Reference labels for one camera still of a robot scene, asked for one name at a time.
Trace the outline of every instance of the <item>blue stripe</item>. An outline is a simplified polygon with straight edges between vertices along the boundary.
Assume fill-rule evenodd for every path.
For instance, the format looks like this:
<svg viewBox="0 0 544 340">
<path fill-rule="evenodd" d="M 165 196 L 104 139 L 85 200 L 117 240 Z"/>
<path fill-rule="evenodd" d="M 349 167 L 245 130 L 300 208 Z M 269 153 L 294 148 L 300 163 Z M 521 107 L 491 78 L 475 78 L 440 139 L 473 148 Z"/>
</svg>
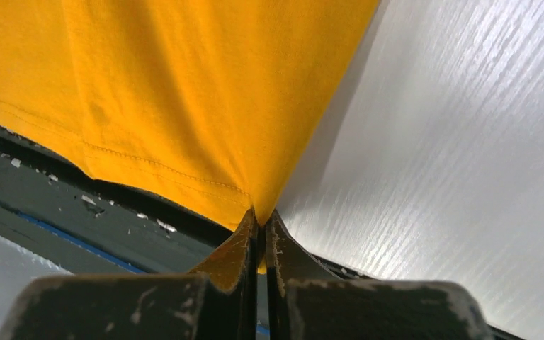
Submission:
<svg viewBox="0 0 544 340">
<path fill-rule="evenodd" d="M 27 220 L 49 232 L 52 232 L 53 234 L 56 234 L 57 236 L 67 240 L 68 242 L 71 242 L 72 244 L 75 244 L 77 245 L 78 247 L 81 247 L 82 249 L 85 249 L 87 251 L 90 251 L 91 253 L 97 255 L 97 256 L 100 256 L 104 259 L 106 259 L 107 261 L 110 261 L 124 269 L 127 269 L 128 271 L 132 272 L 132 273 L 136 273 L 136 274 L 142 274 L 142 273 L 146 273 L 145 271 L 131 265 L 131 264 L 128 264 L 120 259 L 118 259 L 117 257 L 109 254 L 109 253 L 106 253 L 94 246 L 91 246 L 90 244 L 84 242 L 84 241 L 81 241 L 80 239 L 66 233 L 66 232 L 63 232 L 62 230 L 59 230 L 57 229 L 56 227 L 53 227 L 52 225 L 48 225 L 47 223 L 44 223 L 42 221 L 39 221 L 37 219 L 35 219 L 34 217 L 31 217 L 31 216 L 28 216 L 26 214 L 23 214 L 23 213 L 18 213 L 18 216 L 22 217 L 24 220 Z M 260 325 L 257 325 L 256 327 L 256 330 L 258 333 L 260 334 L 263 334 L 265 336 L 270 336 L 270 330 L 263 327 L 263 326 L 260 326 Z"/>
<path fill-rule="evenodd" d="M 263 326 L 257 325 L 256 330 L 258 333 L 265 336 L 270 336 L 270 329 L 264 328 Z"/>
</svg>

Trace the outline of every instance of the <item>wood grain texture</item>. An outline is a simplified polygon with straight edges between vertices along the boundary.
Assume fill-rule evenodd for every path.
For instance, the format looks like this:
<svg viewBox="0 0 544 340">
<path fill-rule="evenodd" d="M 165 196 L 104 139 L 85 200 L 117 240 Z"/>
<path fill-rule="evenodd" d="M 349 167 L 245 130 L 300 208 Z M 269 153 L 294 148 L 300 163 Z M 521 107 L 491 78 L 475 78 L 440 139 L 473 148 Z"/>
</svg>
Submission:
<svg viewBox="0 0 544 340">
<path fill-rule="evenodd" d="M 391 1 L 279 210 L 377 278 L 464 285 L 544 339 L 544 1 Z"/>
</svg>

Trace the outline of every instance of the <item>seam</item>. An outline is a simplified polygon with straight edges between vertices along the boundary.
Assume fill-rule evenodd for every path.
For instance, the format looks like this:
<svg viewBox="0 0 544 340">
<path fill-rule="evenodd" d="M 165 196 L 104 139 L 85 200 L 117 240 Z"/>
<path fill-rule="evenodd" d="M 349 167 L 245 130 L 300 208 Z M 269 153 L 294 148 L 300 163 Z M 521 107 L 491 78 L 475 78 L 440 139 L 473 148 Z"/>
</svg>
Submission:
<svg viewBox="0 0 544 340">
<path fill-rule="evenodd" d="M 101 158 L 92 157 L 92 156 L 86 156 L 86 158 L 102 160 Z M 126 168 L 126 169 L 132 169 L 132 170 L 138 170 L 138 171 L 141 171 L 141 172 L 145 172 L 145 173 L 147 173 L 147 174 L 150 174 L 150 175 L 159 177 L 159 178 L 164 179 L 164 180 L 166 180 L 166 181 L 170 181 L 170 182 L 176 183 L 176 184 L 178 184 L 178 185 L 180 185 L 180 186 L 184 186 L 184 187 L 186 187 L 186 188 L 192 189 L 192 190 L 197 191 L 197 192 L 199 192 L 199 193 L 204 193 L 204 194 L 209 195 L 209 196 L 212 196 L 212 197 L 221 198 L 221 199 L 223 199 L 223 200 L 228 200 L 228 201 L 230 201 L 230 202 L 233 202 L 233 203 L 239 205 L 241 208 L 247 208 L 247 206 L 248 206 L 248 205 L 245 205 L 244 203 L 239 202 L 238 200 L 233 200 L 233 199 L 228 198 L 228 197 L 226 197 L 226 196 L 215 195 L 215 194 L 209 193 L 209 192 L 207 192 L 207 191 L 202 191 L 202 190 L 199 190 L 199 189 L 197 189 L 197 188 L 193 188 L 192 186 L 187 186 L 187 185 L 184 184 L 184 183 L 175 181 L 175 180 L 173 180 L 173 179 L 170 179 L 170 178 L 168 178 L 168 177 L 162 176 L 162 175 L 160 175 L 160 174 L 155 174 L 155 173 L 153 173 L 153 172 L 151 172 L 151 171 L 148 171 L 148 170 L 145 170 L 145 169 L 135 168 L 135 167 L 133 167 L 133 166 L 126 166 L 126 165 L 124 166 L 124 168 Z"/>
<path fill-rule="evenodd" d="M 190 176 L 190 175 L 182 173 L 182 172 L 180 172 L 180 171 L 178 171 L 178 170 L 176 170 L 174 168 L 171 168 L 171 167 L 169 167 L 167 165 L 163 165 L 163 164 L 161 164 L 161 163 L 159 163 L 157 161 L 152 161 L 150 159 L 145 159 L 145 158 L 142 158 L 142 157 L 139 157 L 139 156 L 132 156 L 131 154 L 123 154 L 122 152 L 117 152 L 117 151 L 113 151 L 111 149 L 106 149 L 105 147 L 99 147 L 99 146 L 91 144 L 89 142 L 84 142 L 84 144 L 86 144 L 87 146 L 92 147 L 94 149 L 100 150 L 100 151 L 109 152 L 111 154 L 116 154 L 116 155 L 121 156 L 121 157 L 130 158 L 130 159 L 137 159 L 137 160 L 144 161 L 144 162 L 147 162 L 147 163 L 150 163 L 150 164 L 153 164 L 153 165 L 157 165 L 157 166 L 160 166 L 162 168 L 168 169 L 168 170 L 174 172 L 175 174 L 178 174 L 178 175 L 181 175 L 181 176 L 184 176 L 184 177 L 188 177 L 190 179 L 193 179 L 193 180 L 196 180 L 196 181 L 199 181 L 199 182 L 205 182 L 205 183 L 209 183 L 209 184 L 215 184 L 215 185 L 218 185 L 218 186 L 224 186 L 226 188 L 232 189 L 233 191 L 237 191 L 238 193 L 241 193 L 241 194 L 251 198 L 251 195 L 249 195 L 248 193 L 243 191 L 241 188 L 237 188 L 236 186 L 231 186 L 231 185 L 226 184 L 226 183 L 220 183 L 220 182 L 216 182 L 216 181 L 210 181 L 208 179 L 203 179 L 203 178 Z"/>
<path fill-rule="evenodd" d="M 204 178 L 198 178 L 198 177 L 191 176 L 191 175 L 185 174 L 185 173 L 183 173 L 183 172 L 180 172 L 180 171 L 178 171 L 178 170 L 176 170 L 176 169 L 174 169 L 174 168 L 172 168 L 172 167 L 170 167 L 170 166 L 167 166 L 167 165 L 165 165 L 165 164 L 159 163 L 159 162 L 157 162 L 157 161 L 153 161 L 153 160 L 151 160 L 151 159 L 145 159 L 145 158 L 142 158 L 142 157 L 139 157 L 139 156 L 132 156 L 131 154 L 124 154 L 124 153 L 122 153 L 122 152 L 117 152 L 117 151 L 114 151 L 114 150 L 111 150 L 111 149 L 107 149 L 107 148 L 105 148 L 105 147 L 99 147 L 99 146 L 97 146 L 97 145 L 94 145 L 94 144 L 91 144 L 91 143 L 85 141 L 83 138 L 81 138 L 80 135 L 78 135 L 78 134 L 76 134 L 76 133 L 74 133 L 74 132 L 68 130 L 66 127 L 64 127 L 64 126 L 62 126 L 62 125 L 59 125 L 59 124 L 57 124 L 57 123 L 54 123 L 54 122 L 51 121 L 51 120 L 48 120 L 48 119 L 46 119 L 46 118 L 44 118 L 44 117 L 41 117 L 41 116 L 39 116 L 39 115 L 36 115 L 36 114 L 34 114 L 34 113 L 28 112 L 27 110 L 24 110 L 24 109 L 22 109 L 22 108 L 19 108 L 18 106 L 15 106 L 15 105 L 13 105 L 13 104 L 7 103 L 7 102 L 5 102 L 5 101 L 0 100 L 0 103 L 5 104 L 5 105 L 12 106 L 12 107 L 17 108 L 18 110 L 20 110 L 20 111 L 22 111 L 22 112 L 24 112 L 24 113 L 27 113 L 27 114 L 29 114 L 29 115 L 31 115 L 31 116 L 33 116 L 33 117 L 39 118 L 39 119 L 41 119 L 41 120 L 44 120 L 44 121 L 46 121 L 46 122 L 48 122 L 48 123 L 50 123 L 50 124 L 59 126 L 59 127 L 62 128 L 63 130 L 67 131 L 70 135 L 73 135 L 73 136 L 79 138 L 79 140 L 71 140 L 71 139 L 69 139 L 69 138 L 63 137 L 65 140 L 74 141 L 74 142 L 82 142 L 84 145 L 86 145 L 86 146 L 88 146 L 88 147 L 92 147 L 92 148 L 94 148 L 94 149 L 98 149 L 98 150 L 101 150 L 101 151 L 104 151 L 104 152 L 110 152 L 110 153 L 112 153 L 112 154 L 117 154 L 118 156 L 121 156 L 121 157 L 126 157 L 126 158 L 136 159 L 136 160 L 139 160 L 139 161 L 144 161 L 144 162 L 153 164 L 153 165 L 155 165 L 155 166 L 160 166 L 160 167 L 162 167 L 162 168 L 165 168 L 165 169 L 168 169 L 169 171 L 174 172 L 175 174 L 184 176 L 184 177 L 189 178 L 189 179 L 193 179 L 194 181 L 209 183 L 209 184 L 213 184 L 213 185 L 217 185 L 217 186 L 224 186 L 224 187 L 226 187 L 226 188 L 232 189 L 233 191 L 236 191 L 236 192 L 238 192 L 238 193 L 241 193 L 241 194 L 243 194 L 243 195 L 249 197 L 249 199 L 253 200 L 253 198 L 251 197 L 251 195 L 250 195 L 249 193 L 247 193 L 246 191 L 242 190 L 241 188 L 239 188 L 239 187 L 237 187 L 237 186 L 232 186 L 232 185 L 226 184 L 226 183 L 211 181 L 211 180 L 204 179 Z M 5 113 L 8 113 L 8 114 L 10 114 L 10 115 L 12 115 L 12 116 L 18 118 L 19 120 L 22 120 L 23 122 L 25 122 L 25 123 L 27 123 L 27 124 L 30 124 L 30 125 L 32 125 L 32 126 L 35 126 L 35 127 L 39 128 L 39 129 L 41 129 L 41 130 L 48 131 L 48 132 L 50 132 L 50 133 L 52 133 L 52 134 L 56 134 L 56 135 L 58 135 L 58 136 L 61 136 L 60 134 L 58 134 L 58 133 L 56 133 L 56 132 L 53 132 L 53 131 L 47 129 L 46 127 L 42 127 L 42 126 L 37 125 L 37 124 L 35 124 L 35 123 L 31 123 L 31 122 L 27 121 L 26 119 L 23 119 L 23 118 L 20 117 L 19 115 L 16 115 L 15 113 L 12 113 L 11 111 L 7 111 L 7 110 L 4 110 L 4 109 L 2 109 L 2 108 L 0 108 L 0 111 L 1 111 L 1 112 L 5 112 Z"/>
<path fill-rule="evenodd" d="M 29 111 L 27 111 L 27 110 L 25 110 L 25 109 L 23 109 L 23 108 L 21 108 L 21 107 L 19 107 L 19 106 L 13 105 L 13 104 L 11 104 L 11 103 L 7 103 L 6 101 L 2 101 L 1 99 L 0 99 L 0 103 L 1 103 L 1 104 L 5 104 L 5 105 L 12 106 L 12 107 L 14 107 L 14 108 L 17 108 L 18 110 L 20 110 L 20 111 L 22 111 L 22 112 L 25 112 L 25 113 L 27 113 L 27 114 L 29 114 L 29 115 L 31 115 L 31 116 L 36 117 L 36 118 L 40 118 L 40 119 L 42 119 L 42 120 L 46 120 L 46 121 L 49 122 L 50 124 L 59 126 L 60 128 L 66 130 L 66 131 L 69 132 L 70 134 L 75 135 L 76 137 L 80 137 L 80 135 L 74 133 L 73 131 L 68 130 L 67 127 L 65 127 L 65 126 L 63 126 L 63 125 L 60 125 L 59 123 L 56 123 L 56 122 L 54 122 L 54 121 L 52 121 L 52 120 L 45 119 L 44 117 L 41 117 L 41 116 L 37 115 L 36 113 L 31 113 L 31 112 L 29 112 Z M 14 115 L 14 116 L 16 116 L 17 118 L 19 118 L 19 119 L 21 119 L 21 120 L 23 120 L 23 121 L 29 123 L 27 120 L 24 120 L 24 119 L 20 118 L 20 117 L 19 117 L 18 115 L 16 115 L 15 113 L 12 113 L 12 112 L 9 112 L 9 111 L 3 110 L 3 109 L 0 109 L 0 111 L 9 113 L 9 114 L 11 114 L 11 115 Z"/>
<path fill-rule="evenodd" d="M 73 140 L 72 138 L 65 137 L 64 135 L 61 135 L 61 134 L 59 134 L 59 133 L 57 133 L 57 132 L 54 132 L 54 131 L 51 131 L 51 129 L 47 129 L 46 127 L 43 127 L 43 126 L 40 126 L 40 125 L 38 125 L 38 124 L 32 123 L 32 122 L 30 122 L 30 121 L 28 121 L 28 120 L 26 120 L 26 119 L 20 117 L 19 115 L 16 115 L 15 113 L 9 112 L 9 111 L 4 110 L 4 109 L 2 109 L 2 108 L 0 108 L 0 111 L 1 111 L 1 112 L 5 112 L 5 113 L 8 113 L 8 114 L 12 115 L 13 117 L 15 117 L 15 118 L 17 118 L 17 119 L 19 119 L 19 120 L 25 122 L 26 124 L 32 125 L 32 126 L 38 128 L 38 129 L 40 129 L 40 130 L 47 131 L 48 133 L 51 133 L 51 134 L 53 134 L 53 135 L 57 135 L 57 136 L 63 138 L 64 140 L 67 140 L 67 141 L 70 141 L 70 142 L 78 142 L 78 141 L 79 141 L 79 140 Z M 80 136 L 75 135 L 75 134 L 74 134 L 73 132 L 71 132 L 71 131 L 68 131 L 68 129 L 64 129 L 64 130 L 66 130 L 67 132 L 69 132 L 71 135 L 80 138 Z"/>
</svg>

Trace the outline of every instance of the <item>yellow t-shirt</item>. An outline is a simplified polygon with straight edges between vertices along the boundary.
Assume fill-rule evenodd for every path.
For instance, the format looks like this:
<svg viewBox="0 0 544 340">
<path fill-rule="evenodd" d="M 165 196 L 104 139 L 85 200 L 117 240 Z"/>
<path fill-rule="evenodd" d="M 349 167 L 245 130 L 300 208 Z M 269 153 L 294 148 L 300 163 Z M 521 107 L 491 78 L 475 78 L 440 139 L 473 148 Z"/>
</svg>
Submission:
<svg viewBox="0 0 544 340">
<path fill-rule="evenodd" d="M 0 0 L 0 124 L 233 230 L 274 209 L 378 0 Z"/>
</svg>

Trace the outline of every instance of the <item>peeling paint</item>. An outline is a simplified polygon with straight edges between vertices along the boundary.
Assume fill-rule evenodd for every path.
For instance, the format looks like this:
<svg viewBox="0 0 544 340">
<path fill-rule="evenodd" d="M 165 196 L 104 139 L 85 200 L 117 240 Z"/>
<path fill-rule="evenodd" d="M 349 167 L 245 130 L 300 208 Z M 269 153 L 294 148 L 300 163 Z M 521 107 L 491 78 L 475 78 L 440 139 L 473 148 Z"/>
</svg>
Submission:
<svg viewBox="0 0 544 340">
<path fill-rule="evenodd" d="M 90 197 L 88 197 L 87 195 L 82 195 L 82 197 L 80 197 L 80 199 L 82 199 L 84 202 L 87 202 L 87 203 L 90 203 L 92 205 L 96 205 L 95 201 L 92 200 Z"/>
</svg>

